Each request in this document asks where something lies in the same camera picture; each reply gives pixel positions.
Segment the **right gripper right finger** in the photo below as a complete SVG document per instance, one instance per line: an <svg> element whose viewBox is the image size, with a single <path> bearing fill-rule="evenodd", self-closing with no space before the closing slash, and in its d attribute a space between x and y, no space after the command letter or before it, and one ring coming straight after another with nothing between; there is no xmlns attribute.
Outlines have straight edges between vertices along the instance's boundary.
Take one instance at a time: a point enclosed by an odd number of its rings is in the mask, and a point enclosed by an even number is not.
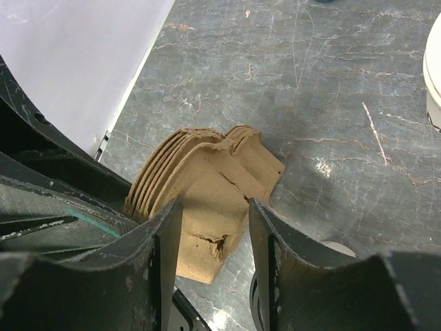
<svg viewBox="0 0 441 331"><path fill-rule="evenodd" d="M249 232L263 330L439 330L440 256L336 252L257 199Z"/></svg>

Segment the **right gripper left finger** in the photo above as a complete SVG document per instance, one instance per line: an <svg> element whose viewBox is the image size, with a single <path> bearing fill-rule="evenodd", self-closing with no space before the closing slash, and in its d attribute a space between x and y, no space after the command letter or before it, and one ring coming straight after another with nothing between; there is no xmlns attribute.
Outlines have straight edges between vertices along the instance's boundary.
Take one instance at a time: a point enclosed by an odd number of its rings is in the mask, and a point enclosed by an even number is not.
<svg viewBox="0 0 441 331"><path fill-rule="evenodd" d="M29 252L1 255L2 330L166 330L183 207L75 262Z"/></svg>

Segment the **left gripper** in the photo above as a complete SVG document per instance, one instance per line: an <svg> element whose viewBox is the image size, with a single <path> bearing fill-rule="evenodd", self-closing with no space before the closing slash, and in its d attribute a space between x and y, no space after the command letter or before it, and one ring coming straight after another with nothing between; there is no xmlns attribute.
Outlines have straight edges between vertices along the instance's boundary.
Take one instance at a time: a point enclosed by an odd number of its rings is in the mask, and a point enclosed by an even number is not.
<svg viewBox="0 0 441 331"><path fill-rule="evenodd" d="M82 252L136 227L130 183L52 125L1 60L1 251Z"/></svg>

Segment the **cardboard cup carrier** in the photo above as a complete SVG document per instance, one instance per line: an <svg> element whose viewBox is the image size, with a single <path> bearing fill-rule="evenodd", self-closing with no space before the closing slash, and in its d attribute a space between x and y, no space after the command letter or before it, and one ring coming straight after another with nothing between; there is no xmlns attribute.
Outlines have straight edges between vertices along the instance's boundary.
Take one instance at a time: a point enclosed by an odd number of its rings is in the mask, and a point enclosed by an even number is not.
<svg viewBox="0 0 441 331"><path fill-rule="evenodd" d="M176 273L211 284L237 248L249 201L269 201L285 167L251 126L223 134L181 128L150 155L125 199L124 213L142 223L172 199L183 204Z"/></svg>

